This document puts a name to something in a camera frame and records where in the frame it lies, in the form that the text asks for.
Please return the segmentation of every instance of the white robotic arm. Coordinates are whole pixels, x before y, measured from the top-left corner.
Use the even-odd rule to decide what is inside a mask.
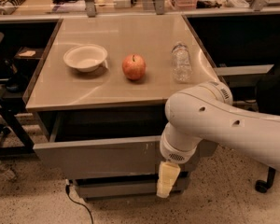
[[[206,82],[172,95],[165,107],[168,124],[161,136],[158,196],[167,197],[200,141],[241,151],[280,171],[280,116],[250,112],[232,105],[230,89]]]

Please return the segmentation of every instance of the apple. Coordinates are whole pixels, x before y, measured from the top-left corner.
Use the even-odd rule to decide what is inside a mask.
[[[142,56],[131,54],[124,58],[122,62],[122,71],[126,78],[138,80],[146,73],[147,64]]]

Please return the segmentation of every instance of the floor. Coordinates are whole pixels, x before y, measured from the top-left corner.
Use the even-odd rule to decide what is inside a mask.
[[[18,119],[36,143],[45,141],[31,116]],[[0,146],[20,144],[13,133],[0,139]],[[87,210],[65,194],[59,169],[46,167],[35,155],[3,161],[12,165],[18,180],[9,183],[0,178],[0,223],[91,223]],[[71,188],[70,196],[88,206],[96,224],[280,223],[280,173],[266,194],[254,190],[256,180],[265,179],[266,174],[266,166],[219,146],[212,157],[201,159],[183,194],[168,199],[147,195],[84,203]]]

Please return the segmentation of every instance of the clear bottle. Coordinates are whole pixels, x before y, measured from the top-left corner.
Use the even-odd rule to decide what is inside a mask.
[[[15,172],[6,164],[0,161],[0,176],[2,176],[5,180],[10,182],[15,182],[17,180],[17,176]]]
[[[192,74],[188,46],[177,42],[172,49],[173,77],[178,83],[189,83]]]

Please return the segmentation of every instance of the drawer front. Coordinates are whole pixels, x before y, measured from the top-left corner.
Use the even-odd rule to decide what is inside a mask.
[[[159,136],[35,144],[36,155],[49,167],[59,167],[68,179],[158,172]]]

